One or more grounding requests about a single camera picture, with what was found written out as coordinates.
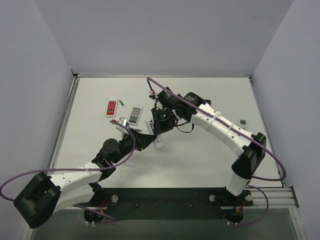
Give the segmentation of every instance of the white table surface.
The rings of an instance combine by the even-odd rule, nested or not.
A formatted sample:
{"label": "white table surface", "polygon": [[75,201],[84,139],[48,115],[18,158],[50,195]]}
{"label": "white table surface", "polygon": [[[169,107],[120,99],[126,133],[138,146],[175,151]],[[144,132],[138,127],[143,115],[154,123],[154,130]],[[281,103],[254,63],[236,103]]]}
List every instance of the white table surface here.
{"label": "white table surface", "polygon": [[[246,119],[249,131],[266,134],[257,103],[247,78],[161,78],[163,86],[178,94],[194,92],[210,99],[211,106],[231,122]],[[117,107],[116,117],[129,117],[134,104],[143,105],[138,126],[148,134],[145,119],[151,117],[154,101],[148,98],[149,87],[144,77],[81,78],[75,94],[56,168],[77,168],[91,161],[105,140],[121,139],[121,133],[106,117],[108,99],[116,97],[124,103]],[[187,131],[190,125],[182,126]],[[164,148],[155,150],[153,143],[135,151],[130,158],[136,167],[121,165],[107,179],[104,188],[201,188],[224,187],[236,156],[210,133],[195,126],[193,132],[177,129],[163,134]],[[279,178],[275,161],[266,156],[256,171],[265,178]],[[280,182],[251,181],[257,187],[282,187]]]}

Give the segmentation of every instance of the remote control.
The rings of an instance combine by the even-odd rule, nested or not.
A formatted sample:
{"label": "remote control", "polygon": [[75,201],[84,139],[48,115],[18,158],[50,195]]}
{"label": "remote control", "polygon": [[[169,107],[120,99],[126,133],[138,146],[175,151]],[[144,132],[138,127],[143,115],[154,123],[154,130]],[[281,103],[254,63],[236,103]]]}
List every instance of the remote control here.
{"label": "remote control", "polygon": [[245,131],[248,131],[248,122],[245,119],[239,119],[238,120],[238,127],[242,128]]}
{"label": "remote control", "polygon": [[108,102],[108,107],[106,110],[106,116],[109,118],[113,118],[116,115],[117,106],[118,106],[118,99],[110,98]]}
{"label": "remote control", "polygon": [[129,121],[128,121],[128,123],[130,125],[138,125],[143,108],[144,107],[141,105],[134,105],[133,106],[130,117],[129,117]]}
{"label": "remote control", "polygon": [[[149,134],[154,135],[154,119],[152,117],[149,117],[144,122],[146,124],[146,128],[149,131]],[[158,137],[153,141],[153,144],[156,150],[162,149],[164,147],[162,136],[158,135]]]}

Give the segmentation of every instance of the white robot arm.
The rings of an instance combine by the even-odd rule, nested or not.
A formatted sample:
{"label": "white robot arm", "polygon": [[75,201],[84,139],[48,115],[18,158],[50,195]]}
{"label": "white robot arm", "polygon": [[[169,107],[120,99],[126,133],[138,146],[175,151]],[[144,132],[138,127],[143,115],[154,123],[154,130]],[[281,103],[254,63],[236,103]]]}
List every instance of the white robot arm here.
{"label": "white robot arm", "polygon": [[[154,126],[153,129],[148,128],[150,134],[142,134],[131,129],[132,136],[126,134],[120,141],[112,138],[106,140],[97,156],[86,165],[81,166],[78,171],[52,175],[40,172],[34,176],[14,200],[15,207],[31,228],[40,226],[53,213],[61,209],[89,202],[95,194],[91,184],[108,178],[116,170],[115,167],[118,166],[117,163],[121,159],[129,153],[132,154],[133,150],[144,150],[153,141],[156,141],[158,136],[161,137],[161,134],[176,127],[177,120],[180,119],[203,128],[231,149],[237,156],[237,160],[232,165],[233,173],[226,185],[226,190],[235,197],[243,192],[263,160],[264,151],[250,140],[231,131],[231,128],[236,126],[192,92],[189,92],[183,99],[211,114],[212,117],[174,98],[165,90],[150,97],[155,98],[156,103],[159,101],[162,105],[162,109],[158,109],[155,104],[151,110]],[[230,127],[217,121],[217,117]],[[241,128],[238,128],[238,131],[266,145],[267,139],[262,133],[253,135]]]}

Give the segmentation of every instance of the screw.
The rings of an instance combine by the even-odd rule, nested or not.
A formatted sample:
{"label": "screw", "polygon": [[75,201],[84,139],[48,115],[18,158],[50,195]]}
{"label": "screw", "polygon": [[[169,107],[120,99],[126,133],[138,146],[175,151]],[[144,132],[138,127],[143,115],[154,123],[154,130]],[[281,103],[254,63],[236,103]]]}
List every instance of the screw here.
{"label": "screw", "polygon": [[216,200],[216,196],[213,195],[213,194],[211,194],[211,195],[209,196],[209,201],[210,201],[210,202],[214,202],[215,200]]}
{"label": "screw", "polygon": [[118,202],[118,196],[117,195],[113,195],[112,197],[111,197],[111,201],[113,202],[113,203],[116,203],[116,202]]}
{"label": "screw", "polygon": [[245,200],[247,200],[248,202],[251,202],[252,200],[252,196],[249,194],[245,197]]}

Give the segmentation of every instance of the red remote control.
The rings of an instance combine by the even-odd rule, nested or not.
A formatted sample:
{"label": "red remote control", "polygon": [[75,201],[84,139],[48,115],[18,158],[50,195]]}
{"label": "red remote control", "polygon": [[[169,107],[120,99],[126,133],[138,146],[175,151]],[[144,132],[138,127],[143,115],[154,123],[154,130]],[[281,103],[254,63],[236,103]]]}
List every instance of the red remote control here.
{"label": "red remote control", "polygon": [[108,108],[106,110],[107,117],[114,117],[118,106],[118,99],[110,99],[108,102]]}

